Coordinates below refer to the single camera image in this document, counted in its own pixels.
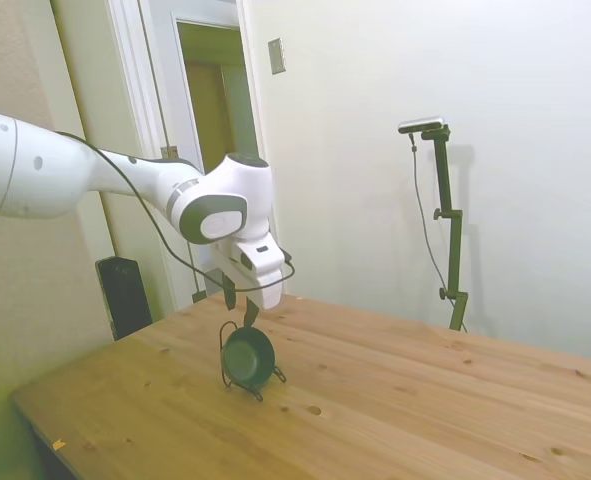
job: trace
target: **wooden table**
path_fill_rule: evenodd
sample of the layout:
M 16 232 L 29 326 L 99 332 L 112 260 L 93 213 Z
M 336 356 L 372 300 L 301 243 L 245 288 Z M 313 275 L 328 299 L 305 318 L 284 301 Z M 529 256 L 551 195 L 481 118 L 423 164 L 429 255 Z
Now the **wooden table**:
M 591 479 L 589 360 L 288 297 L 260 403 L 222 384 L 230 319 L 209 298 L 15 400 L 83 479 Z

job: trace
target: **wall plate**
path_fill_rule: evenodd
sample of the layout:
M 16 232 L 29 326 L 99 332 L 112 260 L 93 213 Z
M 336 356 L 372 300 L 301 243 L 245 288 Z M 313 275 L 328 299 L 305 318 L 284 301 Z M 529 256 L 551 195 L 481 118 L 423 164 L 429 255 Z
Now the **wall plate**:
M 282 48 L 282 39 L 276 38 L 268 42 L 268 56 L 271 59 L 271 71 L 273 75 L 286 71 L 284 65 L 284 49 Z

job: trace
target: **small pot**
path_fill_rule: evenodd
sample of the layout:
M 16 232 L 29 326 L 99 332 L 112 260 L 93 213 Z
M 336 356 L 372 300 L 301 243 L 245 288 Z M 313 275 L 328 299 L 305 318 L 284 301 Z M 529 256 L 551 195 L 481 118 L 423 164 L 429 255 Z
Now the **small pot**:
M 220 357 L 226 376 L 252 392 L 263 387 L 276 372 L 273 345 L 257 328 L 240 327 L 231 333 Z

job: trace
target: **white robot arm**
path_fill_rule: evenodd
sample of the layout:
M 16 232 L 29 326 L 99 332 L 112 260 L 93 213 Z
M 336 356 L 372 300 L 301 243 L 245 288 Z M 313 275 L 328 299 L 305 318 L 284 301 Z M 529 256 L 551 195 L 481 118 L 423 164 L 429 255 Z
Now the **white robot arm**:
M 0 215 L 56 217 L 88 191 L 134 195 L 119 170 L 186 240 L 211 245 L 229 308 L 232 284 L 259 309 L 279 303 L 288 260 L 269 232 L 273 184 L 265 161 L 229 154 L 202 175 L 188 162 L 101 153 L 110 163 L 76 139 L 0 115 Z

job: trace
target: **white door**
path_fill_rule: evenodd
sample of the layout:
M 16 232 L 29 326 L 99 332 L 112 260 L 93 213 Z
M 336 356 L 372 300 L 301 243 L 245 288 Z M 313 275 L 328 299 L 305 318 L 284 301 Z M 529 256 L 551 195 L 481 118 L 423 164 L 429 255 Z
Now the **white door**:
M 168 142 L 204 171 L 178 23 L 238 28 L 237 8 L 218 0 L 149 0 L 140 5 Z M 196 266 L 214 268 L 208 246 L 191 245 L 191 251 Z M 203 278 L 198 281 L 200 288 L 206 287 Z

